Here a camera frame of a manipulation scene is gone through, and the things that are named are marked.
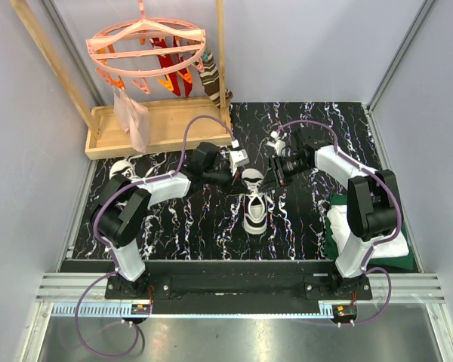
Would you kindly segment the white shoelace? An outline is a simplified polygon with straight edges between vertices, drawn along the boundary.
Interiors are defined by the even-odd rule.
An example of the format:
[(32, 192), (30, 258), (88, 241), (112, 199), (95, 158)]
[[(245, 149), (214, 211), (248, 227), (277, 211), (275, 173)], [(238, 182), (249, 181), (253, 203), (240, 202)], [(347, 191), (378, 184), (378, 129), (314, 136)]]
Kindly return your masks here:
[(274, 198), (275, 190), (282, 187), (275, 180), (260, 181), (247, 179), (247, 192), (242, 196), (243, 226), (250, 229), (261, 229), (267, 224), (268, 214), (278, 204)]

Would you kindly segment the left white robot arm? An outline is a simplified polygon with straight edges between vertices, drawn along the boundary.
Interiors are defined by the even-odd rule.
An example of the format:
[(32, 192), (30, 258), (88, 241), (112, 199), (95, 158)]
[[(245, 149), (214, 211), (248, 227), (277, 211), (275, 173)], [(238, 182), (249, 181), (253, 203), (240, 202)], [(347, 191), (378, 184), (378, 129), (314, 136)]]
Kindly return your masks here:
[(122, 173), (106, 184), (91, 210), (94, 237), (110, 250), (114, 269), (107, 279), (121, 294), (138, 299), (151, 290), (149, 272), (140, 256), (136, 237), (148, 209), (175, 198), (184, 198), (203, 185), (219, 186), (228, 192), (245, 192), (239, 168), (249, 162), (247, 152), (233, 142), (225, 163), (219, 147), (202, 142), (176, 170), (159, 176), (131, 180)]

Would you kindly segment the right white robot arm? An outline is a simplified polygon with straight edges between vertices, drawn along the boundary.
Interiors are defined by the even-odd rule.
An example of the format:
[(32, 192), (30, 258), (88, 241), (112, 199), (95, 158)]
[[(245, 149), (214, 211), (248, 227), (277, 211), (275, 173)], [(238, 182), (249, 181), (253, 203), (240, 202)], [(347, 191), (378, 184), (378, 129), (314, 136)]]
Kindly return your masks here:
[(330, 140), (315, 140), (300, 127), (293, 136), (294, 147), (286, 152), (277, 132), (272, 133), (275, 153), (269, 157), (260, 190), (285, 188), (293, 176), (313, 169), (333, 177), (347, 190), (350, 233), (333, 261), (327, 282), (329, 293), (344, 299), (362, 284), (374, 249), (401, 232), (403, 216), (396, 176), (391, 170), (371, 169), (342, 152), (336, 135)]

